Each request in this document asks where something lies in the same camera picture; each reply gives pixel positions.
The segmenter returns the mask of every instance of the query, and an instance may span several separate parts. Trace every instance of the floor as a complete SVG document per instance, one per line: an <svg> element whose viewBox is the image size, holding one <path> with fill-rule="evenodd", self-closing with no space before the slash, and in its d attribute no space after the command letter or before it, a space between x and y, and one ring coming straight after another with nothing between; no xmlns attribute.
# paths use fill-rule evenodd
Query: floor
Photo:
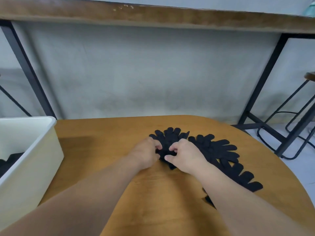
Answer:
<svg viewBox="0 0 315 236"><path fill-rule="evenodd" d="M284 129L285 124L273 124L270 125L279 133L284 136L287 136L288 133ZM306 138L311 131L311 129L315 126L315 122L311 122L305 130L300 134L302 137ZM256 129L247 130L247 132L261 142L258 138ZM280 142L272 137L270 134L265 132L264 130L260 131L260 135L262 138L273 148L277 148L280 145ZM311 137L310 142L315 145L315 135ZM303 141L297 138L290 147L283 154L286 157L293 157L297 150L302 145ZM296 177L300 180L301 184L307 191L310 199L315 206L315 149L311 147L309 144L306 144L305 148L299 154L299 156L294 160L286 160L282 159L282 161L290 168L290 170L296 175Z"/></svg>

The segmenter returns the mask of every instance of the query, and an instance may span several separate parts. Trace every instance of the forearm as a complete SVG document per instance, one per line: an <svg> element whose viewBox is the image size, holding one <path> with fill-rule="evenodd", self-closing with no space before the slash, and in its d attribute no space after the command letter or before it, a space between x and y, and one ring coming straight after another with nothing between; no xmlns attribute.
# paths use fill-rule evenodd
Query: forearm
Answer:
<svg viewBox="0 0 315 236"><path fill-rule="evenodd" d="M210 163L196 171L232 235L309 235L296 222Z"/></svg>
<svg viewBox="0 0 315 236"><path fill-rule="evenodd" d="M139 170L134 158L121 158L51 198L0 235L99 236L120 196Z"/></svg>

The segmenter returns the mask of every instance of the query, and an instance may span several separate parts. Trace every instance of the round wooden table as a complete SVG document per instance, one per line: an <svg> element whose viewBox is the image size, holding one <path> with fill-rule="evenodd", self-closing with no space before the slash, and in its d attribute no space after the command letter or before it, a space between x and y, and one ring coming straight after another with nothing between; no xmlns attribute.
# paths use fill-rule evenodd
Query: round wooden table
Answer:
<svg viewBox="0 0 315 236"><path fill-rule="evenodd" d="M315 231L315 209L309 196L276 155L234 127L190 115L58 121L56 131L65 158L42 202L126 155L156 129L168 127L190 131L190 136L211 133L215 140L228 139L238 147L244 170L263 184L256 194ZM229 235L217 210L204 197L194 177L158 161L132 180L102 235Z"/></svg>

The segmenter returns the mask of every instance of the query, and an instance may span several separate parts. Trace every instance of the white plastic bin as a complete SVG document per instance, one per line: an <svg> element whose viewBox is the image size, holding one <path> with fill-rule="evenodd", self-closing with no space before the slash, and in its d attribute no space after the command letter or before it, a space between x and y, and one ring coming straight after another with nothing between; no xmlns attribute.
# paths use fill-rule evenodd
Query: white plastic bin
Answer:
<svg viewBox="0 0 315 236"><path fill-rule="evenodd" d="M53 117L0 118L0 159L25 152L0 178L0 230L34 210L63 152Z"/></svg>

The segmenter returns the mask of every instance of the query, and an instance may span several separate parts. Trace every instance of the bar stool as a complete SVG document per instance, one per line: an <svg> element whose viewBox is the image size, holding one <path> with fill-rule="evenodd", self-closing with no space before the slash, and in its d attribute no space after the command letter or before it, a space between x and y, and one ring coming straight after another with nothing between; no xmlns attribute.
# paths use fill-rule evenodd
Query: bar stool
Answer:
<svg viewBox="0 0 315 236"><path fill-rule="evenodd" d="M286 125L285 127L285 130L290 133L290 131L288 130L288 127L291 125L291 123L303 112L303 110L315 99L315 95L301 108L301 110L299 112L289 112L289 111L280 111L281 108L283 106L285 106L285 104L287 102L289 102L290 99L293 98L294 95L296 95L309 81L313 81L315 82L315 72L307 72L304 76L305 78L305 81L304 83L301 84L300 87L297 88L297 90L290 96L288 97L281 105L280 107L277 108L276 111L274 111L269 118L267 118L267 120L265 121L265 123L269 122L269 120L276 114L278 113L291 113L291 114L295 114L294 117L289 121L289 123ZM262 136L260 135L260 129L261 128L258 128L257 129L257 136L261 139L261 141L267 146L269 147L271 150L275 151L275 149L273 149L268 143L266 143L266 141L262 138ZM311 142L309 142L310 138L314 135L315 133L315 127L310 131L309 135L307 136L307 138L303 138L301 136L298 136L298 138L304 140L304 143L302 144L302 146L299 148L299 150L297 151L297 153L291 157L291 158L288 158L288 157L285 157L285 156L281 156L281 158L284 158L284 159L287 159L287 160L293 160L295 158L298 157L298 155L301 153L301 151L303 150L303 148L305 147L305 145L308 143L309 145L311 145L314 149L315 149L315 146L314 144L312 144Z"/></svg>

